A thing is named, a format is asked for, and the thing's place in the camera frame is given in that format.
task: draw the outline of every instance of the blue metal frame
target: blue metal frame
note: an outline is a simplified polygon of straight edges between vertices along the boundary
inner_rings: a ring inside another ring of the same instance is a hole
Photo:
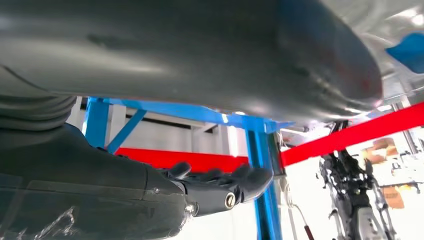
[[[147,111],[137,110],[131,119],[123,126],[123,128],[118,132],[118,134],[113,138],[113,140],[107,145],[107,151],[111,154],[116,153],[121,144],[127,139],[130,133],[134,128],[139,124],[139,122],[146,115]]]
[[[82,133],[93,147],[105,147],[109,104],[102,98],[89,97]]]
[[[269,151],[268,135],[262,132],[246,131],[249,163],[255,168],[273,169]],[[283,240],[280,211],[272,182],[268,189],[255,201],[258,240]]]
[[[224,114],[204,106],[190,104],[90,97],[84,123],[86,126],[85,137],[94,147],[104,147],[105,145],[110,104],[118,104],[138,109],[135,115],[107,146],[107,150],[110,153],[116,152],[131,131],[143,119],[146,112],[154,112],[173,117],[245,129],[250,164],[253,167],[272,170],[273,164],[272,156],[270,155],[270,144],[276,143],[270,142],[269,134],[293,124],[293,122],[275,122],[261,117]],[[265,193],[255,201],[255,207],[258,239],[282,240],[280,213],[273,183]]]

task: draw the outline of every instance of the wire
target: wire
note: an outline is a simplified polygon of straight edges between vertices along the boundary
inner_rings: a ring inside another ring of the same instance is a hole
[[[290,189],[290,184],[289,184],[288,181],[286,181],[286,183],[285,183],[283,193],[284,193],[284,199],[285,199],[285,202],[287,204],[287,207],[289,209],[297,209],[299,211],[300,215],[302,216],[302,220],[303,220],[303,223],[304,223],[304,229],[305,229],[305,232],[306,232],[308,239],[314,240],[314,236],[312,235],[312,232],[311,232],[311,230],[308,226],[308,223],[306,222],[306,218],[305,218],[301,208],[293,202],[292,191]]]

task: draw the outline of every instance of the bolt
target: bolt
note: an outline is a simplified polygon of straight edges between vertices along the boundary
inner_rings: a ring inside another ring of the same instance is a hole
[[[236,205],[236,196],[234,193],[229,192],[225,197],[225,207],[227,209],[232,209]]]

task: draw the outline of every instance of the ceiling light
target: ceiling light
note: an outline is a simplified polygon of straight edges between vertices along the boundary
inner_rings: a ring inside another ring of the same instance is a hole
[[[391,105],[382,105],[382,106],[377,107],[377,110],[380,111],[380,112],[385,112],[385,111],[388,111],[390,109],[392,109]]]

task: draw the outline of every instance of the red metal beam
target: red metal beam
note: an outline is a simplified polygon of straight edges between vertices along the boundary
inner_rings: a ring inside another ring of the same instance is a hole
[[[158,169],[169,169],[177,163],[187,162],[191,165],[191,171],[194,173],[205,173],[211,169],[220,169],[224,173],[232,173],[239,166],[249,163],[249,159],[245,156],[233,157],[151,149],[119,148],[116,154],[128,156],[132,160],[150,164]]]
[[[281,153],[281,162],[288,166],[418,126],[424,126],[424,102],[291,148]]]

